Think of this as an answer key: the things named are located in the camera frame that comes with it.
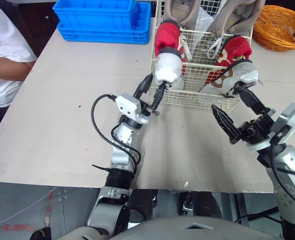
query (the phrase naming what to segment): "floor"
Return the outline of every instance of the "floor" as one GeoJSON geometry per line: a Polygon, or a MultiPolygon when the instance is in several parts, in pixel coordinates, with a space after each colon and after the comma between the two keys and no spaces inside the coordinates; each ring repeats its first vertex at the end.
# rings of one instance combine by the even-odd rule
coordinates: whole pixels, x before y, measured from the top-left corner
{"type": "MultiPolygon", "coordinates": [[[[75,228],[85,226],[99,189],[56,187],[53,194],[49,194],[53,188],[53,186],[0,183],[0,240],[28,240],[34,230],[43,228],[48,223],[51,226],[53,240],[75,228]]],[[[224,219],[236,220],[233,195],[220,192],[213,194],[224,219]]],[[[272,194],[246,193],[244,197],[249,214],[276,206],[272,194]]],[[[157,206],[153,211],[154,218],[178,215],[177,193],[159,190],[157,199],[157,206]]],[[[249,226],[276,237],[281,232],[280,225],[269,219],[251,221],[249,226]]]]}

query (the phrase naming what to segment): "wicker basket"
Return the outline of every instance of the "wicker basket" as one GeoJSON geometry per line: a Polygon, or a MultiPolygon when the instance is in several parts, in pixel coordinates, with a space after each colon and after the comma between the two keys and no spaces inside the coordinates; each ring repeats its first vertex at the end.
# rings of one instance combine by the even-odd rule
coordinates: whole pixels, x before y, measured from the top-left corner
{"type": "Polygon", "coordinates": [[[276,52],[295,49],[295,11],[276,5],[264,6],[254,24],[253,38],[276,52]]]}

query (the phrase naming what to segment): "blue plastic crate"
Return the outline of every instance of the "blue plastic crate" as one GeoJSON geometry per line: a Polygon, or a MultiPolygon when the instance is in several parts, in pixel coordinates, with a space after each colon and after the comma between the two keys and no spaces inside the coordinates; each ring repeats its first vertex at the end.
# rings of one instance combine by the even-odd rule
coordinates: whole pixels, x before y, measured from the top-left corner
{"type": "Polygon", "coordinates": [[[74,28],[62,22],[57,29],[66,41],[147,44],[150,40],[151,5],[137,2],[134,8],[133,30],[99,30],[97,28],[74,28]]]}
{"type": "Polygon", "coordinates": [[[73,28],[132,30],[135,0],[58,0],[53,10],[73,28]]]}

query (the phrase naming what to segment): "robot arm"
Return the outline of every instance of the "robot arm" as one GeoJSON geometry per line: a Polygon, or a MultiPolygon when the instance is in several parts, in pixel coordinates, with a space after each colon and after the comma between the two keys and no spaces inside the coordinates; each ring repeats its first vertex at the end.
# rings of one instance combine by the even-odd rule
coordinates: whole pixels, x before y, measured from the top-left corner
{"type": "Polygon", "coordinates": [[[128,228],[130,209],[126,203],[129,200],[132,179],[135,177],[141,160],[141,154],[136,149],[137,138],[143,125],[149,122],[150,115],[159,114],[156,109],[166,89],[165,83],[161,84],[156,91],[153,103],[149,105],[144,102],[141,96],[148,91],[152,80],[153,75],[148,75],[139,84],[133,96],[127,93],[118,97],[105,94],[93,104],[91,117],[94,128],[105,141],[113,146],[113,153],[109,168],[94,165],[94,167],[108,171],[108,175],[87,221],[87,226],[96,231],[93,237],[86,238],[88,240],[109,239],[128,228]],[[118,110],[122,113],[118,125],[111,131],[112,141],[103,136],[94,119],[95,106],[103,97],[115,101],[118,110]]]}
{"type": "Polygon", "coordinates": [[[213,114],[229,136],[231,144],[239,140],[257,151],[258,160],[266,167],[272,180],[274,195],[281,216],[282,235],[295,239],[295,148],[286,141],[295,132],[295,104],[291,103],[274,122],[274,109],[265,107],[253,92],[237,87],[242,101],[257,115],[257,119],[235,127],[232,119],[220,108],[212,105],[213,114]]]}

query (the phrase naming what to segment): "white table surface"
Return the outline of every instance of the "white table surface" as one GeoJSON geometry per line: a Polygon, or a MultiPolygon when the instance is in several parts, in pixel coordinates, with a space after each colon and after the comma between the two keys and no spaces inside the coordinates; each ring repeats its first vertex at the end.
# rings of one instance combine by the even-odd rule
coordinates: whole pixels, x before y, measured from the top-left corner
{"type": "MultiPolygon", "coordinates": [[[[280,114],[295,102],[295,50],[268,51],[252,42],[260,74],[252,88],[280,114]]],[[[147,45],[66,42],[56,30],[0,124],[0,182],[101,187],[112,147],[90,119],[101,94],[133,93],[150,73],[147,45]]],[[[243,142],[230,145],[212,113],[162,105],[144,130],[143,155],[133,187],[220,192],[271,192],[265,168],[243,142]]],[[[108,135],[120,114],[97,106],[97,124],[108,135]]],[[[239,126],[256,118],[244,104],[230,113],[239,126]]],[[[288,142],[295,146],[295,134],[288,142]]]]}

